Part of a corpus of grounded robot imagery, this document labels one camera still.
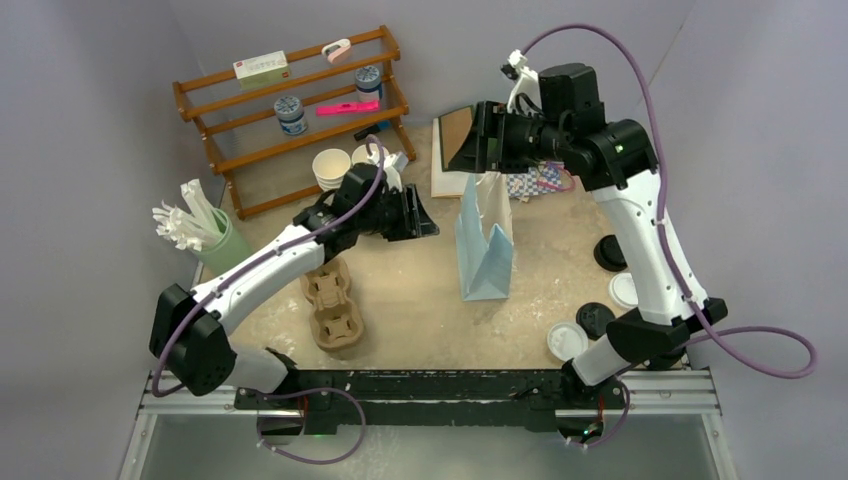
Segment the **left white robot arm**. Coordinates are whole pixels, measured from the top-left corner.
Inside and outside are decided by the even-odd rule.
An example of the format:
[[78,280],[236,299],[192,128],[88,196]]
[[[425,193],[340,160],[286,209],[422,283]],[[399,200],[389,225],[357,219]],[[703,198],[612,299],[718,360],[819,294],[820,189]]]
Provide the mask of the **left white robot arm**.
[[238,349],[230,335],[255,309],[290,283],[352,248],[365,234],[389,242],[424,238],[439,228],[415,185],[389,181],[385,167],[357,164],[269,244],[236,267],[191,290],[177,284],[159,296],[149,342],[158,364],[151,391],[187,389],[204,396],[222,385],[259,391],[272,408],[297,399],[290,360],[269,349]]

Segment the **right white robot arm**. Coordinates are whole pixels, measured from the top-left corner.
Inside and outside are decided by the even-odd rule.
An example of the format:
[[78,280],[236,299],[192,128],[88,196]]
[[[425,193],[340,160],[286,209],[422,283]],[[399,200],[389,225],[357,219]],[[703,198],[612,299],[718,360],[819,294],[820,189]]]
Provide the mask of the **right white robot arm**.
[[626,367],[680,348],[728,314],[692,274],[665,205],[658,144],[632,119],[610,122],[595,70],[582,63],[537,74],[539,100],[480,101],[451,167],[518,174],[546,160],[577,176],[613,227],[635,282],[637,305],[595,344],[568,360],[561,392],[576,407],[596,399],[602,382]]

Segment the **light blue paper bag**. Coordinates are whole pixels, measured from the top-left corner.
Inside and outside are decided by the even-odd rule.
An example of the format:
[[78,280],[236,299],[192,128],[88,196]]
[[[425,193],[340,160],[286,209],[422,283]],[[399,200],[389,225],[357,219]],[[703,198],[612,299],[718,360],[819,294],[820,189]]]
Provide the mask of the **light blue paper bag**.
[[455,222],[455,238],[462,299],[508,298],[514,240],[504,174],[487,172],[468,177]]

